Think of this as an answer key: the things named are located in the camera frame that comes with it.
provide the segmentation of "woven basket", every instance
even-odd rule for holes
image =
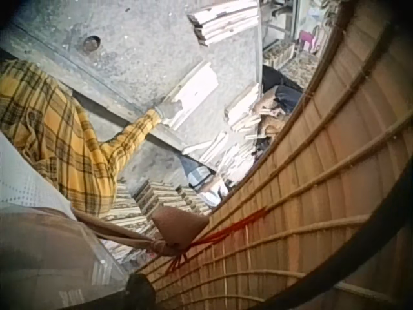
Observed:
[[[413,48],[391,12],[341,5],[297,109],[199,238],[268,214],[172,273],[169,258],[142,268],[160,308],[386,309],[411,293],[412,228],[393,216],[413,152]]]

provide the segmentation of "hand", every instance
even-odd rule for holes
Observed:
[[[181,100],[176,102],[164,101],[155,107],[155,110],[161,116],[161,119],[171,119],[182,110],[182,102]]]

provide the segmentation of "plaid shirt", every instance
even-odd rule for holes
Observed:
[[[77,210],[95,216],[109,212],[117,174],[160,121],[149,110],[100,143],[85,110],[54,78],[27,61],[1,65],[2,133]]]

